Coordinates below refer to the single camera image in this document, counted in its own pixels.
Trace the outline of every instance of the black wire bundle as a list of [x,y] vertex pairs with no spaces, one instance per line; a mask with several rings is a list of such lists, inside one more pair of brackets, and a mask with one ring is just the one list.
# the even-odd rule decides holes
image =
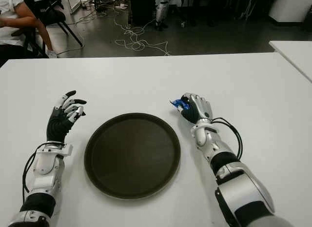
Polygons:
[[243,141],[239,135],[239,132],[237,131],[237,129],[231,125],[227,120],[225,120],[224,118],[222,117],[218,117],[218,118],[214,118],[212,121],[211,121],[212,124],[214,123],[217,123],[217,124],[224,124],[226,125],[227,127],[229,127],[232,132],[235,134],[236,138],[237,138],[237,141],[238,141],[238,152],[237,152],[237,158],[240,160],[242,158],[242,155],[243,155]]
[[27,176],[27,173],[31,167],[31,165],[33,164],[34,160],[35,160],[35,156],[36,156],[36,153],[37,153],[37,150],[42,147],[43,145],[47,145],[47,144],[55,144],[55,145],[64,145],[64,143],[42,143],[41,145],[39,145],[35,152],[29,157],[25,167],[24,167],[24,172],[23,172],[23,176],[22,176],[22,194],[23,194],[23,204],[25,202],[25,190],[27,193],[29,193],[29,189],[26,185],[26,176]]

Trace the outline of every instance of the gray floor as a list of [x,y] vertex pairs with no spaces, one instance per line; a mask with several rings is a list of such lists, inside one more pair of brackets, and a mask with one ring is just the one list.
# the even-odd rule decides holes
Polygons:
[[[78,9],[73,15],[65,10],[67,23],[78,21],[91,11]],[[115,44],[115,40],[130,42],[129,36],[114,24],[126,24],[126,13],[117,14],[113,9],[106,11],[107,18],[96,18],[89,23],[78,23],[77,28],[70,25],[72,30],[83,36],[85,47],[81,50],[69,51],[59,55],[60,58],[76,57],[130,57],[130,56],[162,56],[164,53],[156,48],[146,47],[142,51],[128,50]],[[152,25],[139,36],[148,43],[168,41],[168,51],[171,55],[199,55],[199,54],[228,54],[272,52],[270,40],[298,40],[312,41],[312,33],[300,30],[300,27],[277,27],[270,21],[220,21],[217,26],[209,27],[205,18],[198,18],[197,26],[180,27],[180,18],[170,14],[167,18],[169,28],[162,32],[154,30]],[[72,36],[66,36],[57,26],[48,28],[53,47],[57,53],[69,48],[78,47]]]

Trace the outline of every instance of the white cable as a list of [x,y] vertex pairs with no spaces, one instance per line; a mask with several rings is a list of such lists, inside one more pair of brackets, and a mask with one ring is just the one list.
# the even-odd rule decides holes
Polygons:
[[[149,25],[150,23],[152,23],[154,20],[151,20],[150,22],[148,22],[146,25],[144,25],[143,27],[134,27],[132,29],[125,29],[123,28],[123,26],[121,24],[118,24],[116,22],[116,17],[117,15],[114,17],[114,24],[117,26],[120,26],[122,30],[124,30],[124,35],[129,35],[129,39],[131,40],[130,43],[126,43],[126,40],[115,40],[115,44],[119,45],[119,46],[124,46],[126,49],[128,50],[134,50],[134,51],[142,51],[144,50],[146,47],[150,47],[150,48],[155,48],[158,49],[160,51],[162,51],[164,53],[165,56],[170,56],[170,52],[168,52],[167,50],[167,46],[168,46],[168,41],[164,41],[161,43],[157,43],[157,44],[149,44],[146,40],[138,40],[140,35],[143,35],[145,33],[145,27],[147,25]],[[79,29],[77,27],[78,23],[90,23],[92,20],[97,19],[97,18],[110,18],[109,16],[107,16],[106,13],[102,12],[102,15],[97,15],[96,11],[92,11],[90,12],[88,15],[81,17],[78,19],[77,22],[75,23],[68,23],[67,25],[74,25],[77,29],[77,33],[79,34],[79,36],[82,39],[82,46],[81,47],[77,47],[77,48],[71,48],[68,50],[65,50],[63,52],[57,53],[57,55],[66,53],[68,51],[73,51],[73,50],[79,50],[85,47],[85,40],[83,38],[83,36],[81,35],[81,33],[79,32]],[[158,47],[159,45],[165,45],[165,49],[161,49],[160,47]]]
[[[122,27],[121,24],[118,24],[116,22],[116,16],[115,16],[114,17],[114,24],[121,27],[121,29],[125,31],[124,35],[129,35],[129,39],[131,40],[130,43],[126,43],[126,40],[115,40],[115,44],[120,45],[120,46],[124,46],[128,50],[134,50],[134,51],[142,51],[146,47],[155,48],[155,49],[162,51],[164,53],[164,56],[171,56],[169,54],[169,52],[167,51],[168,41],[164,41],[164,42],[157,43],[157,44],[149,44],[146,40],[138,40],[138,37],[145,33],[145,27],[147,25],[149,25],[150,23],[152,23],[154,20],[151,20],[150,22],[148,22],[143,27],[134,27],[132,29],[125,29]],[[158,47],[159,45],[163,45],[163,44],[165,45],[164,50]]]

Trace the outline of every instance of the blue object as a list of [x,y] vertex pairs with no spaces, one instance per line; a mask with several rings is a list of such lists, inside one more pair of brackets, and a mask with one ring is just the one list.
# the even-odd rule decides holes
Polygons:
[[183,108],[183,110],[189,110],[190,109],[190,106],[187,103],[185,103],[184,101],[182,101],[181,99],[174,100],[171,103],[175,107],[181,106]]

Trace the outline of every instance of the dark brown tray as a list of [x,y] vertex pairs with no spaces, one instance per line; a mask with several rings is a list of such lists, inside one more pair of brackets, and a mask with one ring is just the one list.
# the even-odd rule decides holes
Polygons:
[[130,113],[101,125],[89,140],[84,165],[92,183],[109,196],[139,199],[161,190],[180,162],[174,130],[156,116]]

